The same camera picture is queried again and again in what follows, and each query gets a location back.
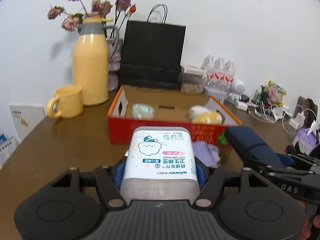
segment black bag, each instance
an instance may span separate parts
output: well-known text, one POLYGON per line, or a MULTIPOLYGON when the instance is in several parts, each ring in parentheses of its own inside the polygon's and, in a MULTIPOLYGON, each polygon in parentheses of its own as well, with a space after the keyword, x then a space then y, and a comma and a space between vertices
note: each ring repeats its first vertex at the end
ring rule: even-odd
POLYGON ((128 21, 121 55, 119 85, 178 89, 186 27, 128 21))

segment yellow thermos jug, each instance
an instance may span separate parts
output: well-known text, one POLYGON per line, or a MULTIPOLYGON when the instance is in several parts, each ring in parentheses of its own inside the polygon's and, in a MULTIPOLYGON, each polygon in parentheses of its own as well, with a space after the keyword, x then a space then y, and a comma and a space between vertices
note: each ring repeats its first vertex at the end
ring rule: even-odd
POLYGON ((119 29, 114 25, 104 26, 101 16, 84 18, 80 37, 72 55, 72 80, 82 87, 85 106, 94 106, 109 99, 108 67, 119 42, 119 29), (114 29, 114 51, 109 53, 104 30, 114 29))

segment green leaf print on box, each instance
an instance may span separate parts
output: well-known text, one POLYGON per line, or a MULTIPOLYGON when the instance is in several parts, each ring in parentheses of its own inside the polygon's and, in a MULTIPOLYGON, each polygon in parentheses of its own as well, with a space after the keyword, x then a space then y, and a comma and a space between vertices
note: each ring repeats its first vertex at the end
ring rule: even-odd
POLYGON ((218 144, 220 144, 221 146, 227 146, 227 145, 228 145, 228 141, 227 141, 226 136, 224 135, 224 131, 218 135, 218 140, 217 140, 217 142, 218 142, 218 144))
POLYGON ((149 135, 149 136, 146 136, 143 140, 144 142, 141 142, 138 145, 139 151, 142 154, 151 156, 151 155, 157 154, 160 151, 162 145, 161 143, 157 142, 158 141, 157 139, 152 139, 152 137, 149 135))

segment yellow mug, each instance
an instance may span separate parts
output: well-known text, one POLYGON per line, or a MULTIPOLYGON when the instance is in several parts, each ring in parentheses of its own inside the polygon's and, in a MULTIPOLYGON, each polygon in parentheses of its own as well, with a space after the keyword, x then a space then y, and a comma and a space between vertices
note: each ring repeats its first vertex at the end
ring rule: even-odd
POLYGON ((54 92, 47 104, 47 116, 50 118, 72 118, 83 111, 82 87, 80 85, 68 85, 54 92))

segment yellow and pink package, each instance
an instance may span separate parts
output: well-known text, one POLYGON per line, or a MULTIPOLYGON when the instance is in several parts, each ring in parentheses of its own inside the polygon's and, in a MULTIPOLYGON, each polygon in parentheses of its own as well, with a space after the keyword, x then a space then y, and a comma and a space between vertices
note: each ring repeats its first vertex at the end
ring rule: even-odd
POLYGON ((283 88, 279 87, 275 82, 268 82, 268 99, 272 104, 282 106, 282 98, 287 94, 283 88))

